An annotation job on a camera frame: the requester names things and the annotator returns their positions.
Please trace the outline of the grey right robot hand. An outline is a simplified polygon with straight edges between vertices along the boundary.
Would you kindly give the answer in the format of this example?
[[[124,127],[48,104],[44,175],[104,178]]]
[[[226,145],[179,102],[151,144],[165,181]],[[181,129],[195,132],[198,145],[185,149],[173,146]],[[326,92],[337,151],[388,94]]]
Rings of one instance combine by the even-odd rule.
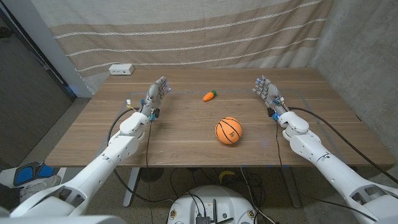
[[[252,90],[264,100],[270,117],[276,115],[278,118],[289,111],[277,86],[264,75],[262,78],[256,79],[255,87]]]

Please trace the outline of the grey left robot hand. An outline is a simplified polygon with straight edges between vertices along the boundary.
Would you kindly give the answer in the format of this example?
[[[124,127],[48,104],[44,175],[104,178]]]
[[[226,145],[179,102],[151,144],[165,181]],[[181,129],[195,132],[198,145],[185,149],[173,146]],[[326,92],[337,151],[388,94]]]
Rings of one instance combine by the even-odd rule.
[[[171,87],[169,87],[166,77],[161,77],[156,80],[149,87],[146,96],[141,103],[139,112],[146,115],[147,117],[151,117],[152,114],[154,114],[155,110],[160,107],[164,96],[170,91]]]

